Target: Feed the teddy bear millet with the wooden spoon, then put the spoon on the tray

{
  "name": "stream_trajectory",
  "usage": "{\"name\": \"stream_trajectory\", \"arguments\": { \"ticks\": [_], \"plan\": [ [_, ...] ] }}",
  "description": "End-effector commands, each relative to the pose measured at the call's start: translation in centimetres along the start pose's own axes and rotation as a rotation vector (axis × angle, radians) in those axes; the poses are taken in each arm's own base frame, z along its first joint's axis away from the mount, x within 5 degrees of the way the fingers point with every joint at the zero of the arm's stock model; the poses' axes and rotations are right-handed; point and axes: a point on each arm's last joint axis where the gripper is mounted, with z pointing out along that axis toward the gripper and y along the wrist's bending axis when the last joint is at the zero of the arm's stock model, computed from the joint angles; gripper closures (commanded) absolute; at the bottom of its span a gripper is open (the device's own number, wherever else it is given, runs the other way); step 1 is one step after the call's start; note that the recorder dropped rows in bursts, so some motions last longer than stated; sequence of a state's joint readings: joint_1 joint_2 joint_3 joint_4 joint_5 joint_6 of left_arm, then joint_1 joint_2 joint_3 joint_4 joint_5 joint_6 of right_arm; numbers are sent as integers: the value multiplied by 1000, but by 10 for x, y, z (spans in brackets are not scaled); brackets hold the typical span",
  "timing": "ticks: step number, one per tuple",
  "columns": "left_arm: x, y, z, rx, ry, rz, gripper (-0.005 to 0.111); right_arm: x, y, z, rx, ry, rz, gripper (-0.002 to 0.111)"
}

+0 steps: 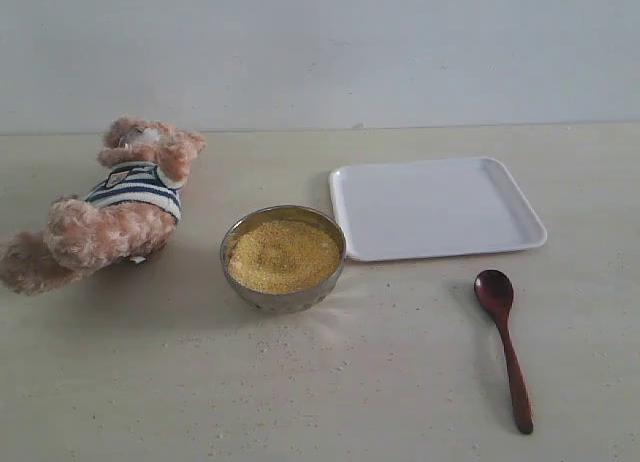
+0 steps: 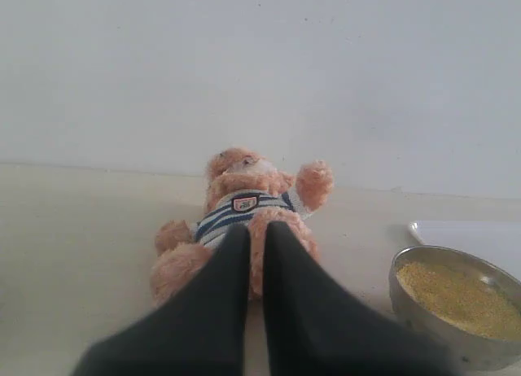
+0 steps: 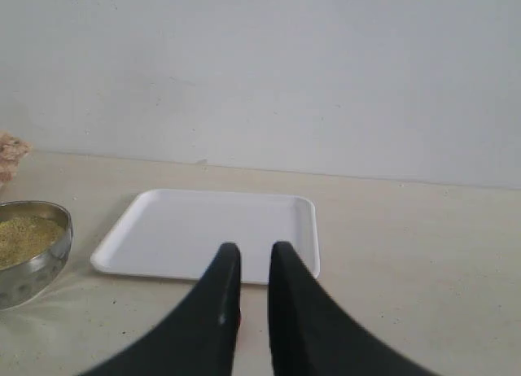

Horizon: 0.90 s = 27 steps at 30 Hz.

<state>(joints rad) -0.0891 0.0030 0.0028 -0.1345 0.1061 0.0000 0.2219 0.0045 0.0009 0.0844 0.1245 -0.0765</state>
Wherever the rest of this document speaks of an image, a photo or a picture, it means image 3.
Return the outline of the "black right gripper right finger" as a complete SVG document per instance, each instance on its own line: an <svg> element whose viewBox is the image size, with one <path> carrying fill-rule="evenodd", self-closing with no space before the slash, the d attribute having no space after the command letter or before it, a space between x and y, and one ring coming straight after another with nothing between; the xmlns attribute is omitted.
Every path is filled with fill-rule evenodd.
<svg viewBox="0 0 521 376"><path fill-rule="evenodd" d="M430 374L353 320L288 242L271 252L268 319L276 375Z"/></svg>

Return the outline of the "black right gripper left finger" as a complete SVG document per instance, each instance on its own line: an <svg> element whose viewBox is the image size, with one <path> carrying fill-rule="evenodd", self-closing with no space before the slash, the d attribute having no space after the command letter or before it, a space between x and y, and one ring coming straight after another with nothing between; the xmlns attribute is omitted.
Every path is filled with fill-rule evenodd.
<svg viewBox="0 0 521 376"><path fill-rule="evenodd" d="M240 325L241 254L220 245L188 295L157 326L86 375L231 375Z"/></svg>

